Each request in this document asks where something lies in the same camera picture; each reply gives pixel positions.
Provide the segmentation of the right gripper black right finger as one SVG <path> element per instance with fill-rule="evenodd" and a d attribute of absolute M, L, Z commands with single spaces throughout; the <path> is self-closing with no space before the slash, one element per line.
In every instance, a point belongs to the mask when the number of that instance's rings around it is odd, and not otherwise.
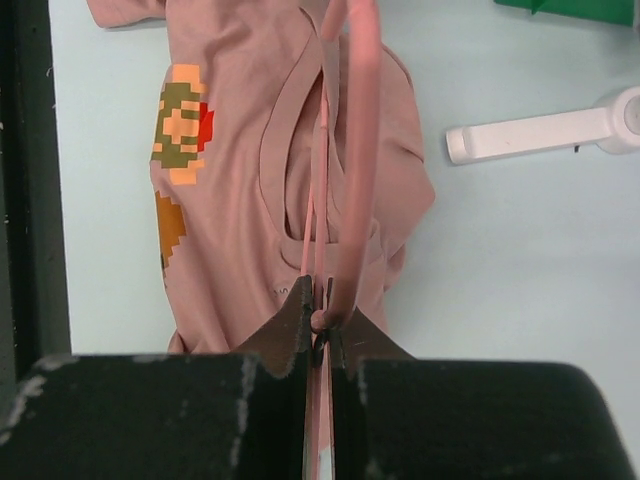
<path fill-rule="evenodd" d="M 627 479 L 603 395 L 565 363 L 417 359 L 362 312 L 329 332 L 337 479 Z"/>

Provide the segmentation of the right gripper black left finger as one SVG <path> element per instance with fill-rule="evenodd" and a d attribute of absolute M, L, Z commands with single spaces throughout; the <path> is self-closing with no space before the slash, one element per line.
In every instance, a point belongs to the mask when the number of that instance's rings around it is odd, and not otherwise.
<path fill-rule="evenodd" d="M 49 356 L 1 424 L 5 479 L 305 479 L 311 280 L 226 354 Z"/>

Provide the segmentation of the pink t shirt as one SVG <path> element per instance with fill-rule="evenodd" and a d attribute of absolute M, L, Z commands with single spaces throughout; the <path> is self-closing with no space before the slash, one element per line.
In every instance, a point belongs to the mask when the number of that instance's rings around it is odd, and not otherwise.
<path fill-rule="evenodd" d="M 328 142 L 324 277 L 337 269 L 345 193 L 349 31 L 332 1 L 93 1 L 105 29 L 162 19 L 171 63 L 150 158 L 168 349 L 226 353 L 283 305 L 303 261 L 310 187 Z M 432 206 L 410 75 L 381 42 L 379 145 L 358 308 L 380 328 L 410 235 Z"/>

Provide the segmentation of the pink hanger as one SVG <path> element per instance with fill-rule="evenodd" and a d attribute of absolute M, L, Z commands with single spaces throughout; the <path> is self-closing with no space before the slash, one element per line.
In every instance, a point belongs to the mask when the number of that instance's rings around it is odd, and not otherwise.
<path fill-rule="evenodd" d="M 309 191 L 301 270 L 311 273 L 313 313 L 325 330 L 343 328 L 353 316 L 370 237 L 379 145 L 381 31 L 373 1 L 332 1 L 321 35 L 334 41 L 348 29 L 349 69 L 345 131 L 345 193 L 341 210 L 337 269 L 333 283 L 324 277 L 328 142 L 320 144 L 320 177 Z"/>

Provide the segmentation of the white clothes rack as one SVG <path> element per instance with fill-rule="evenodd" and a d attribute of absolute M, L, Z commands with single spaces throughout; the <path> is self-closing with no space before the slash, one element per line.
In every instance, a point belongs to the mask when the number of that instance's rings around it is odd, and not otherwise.
<path fill-rule="evenodd" d="M 455 165 L 583 145 L 613 155 L 634 153 L 639 150 L 639 88 L 607 95 L 589 109 L 453 128 L 445 140 Z"/>

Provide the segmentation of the green plastic bin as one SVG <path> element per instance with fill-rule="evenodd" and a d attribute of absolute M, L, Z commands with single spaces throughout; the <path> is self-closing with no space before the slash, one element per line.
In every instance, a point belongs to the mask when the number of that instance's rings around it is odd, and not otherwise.
<path fill-rule="evenodd" d="M 549 13 L 632 27 L 637 2 L 634 0 L 495 0 L 501 6 L 528 10 L 531 14 Z"/>

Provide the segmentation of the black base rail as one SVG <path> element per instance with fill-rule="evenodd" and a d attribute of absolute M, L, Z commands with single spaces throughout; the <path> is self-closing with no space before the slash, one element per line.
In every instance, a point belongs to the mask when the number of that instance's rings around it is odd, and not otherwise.
<path fill-rule="evenodd" d="M 70 351 L 49 4 L 1 4 L 1 381 Z"/>

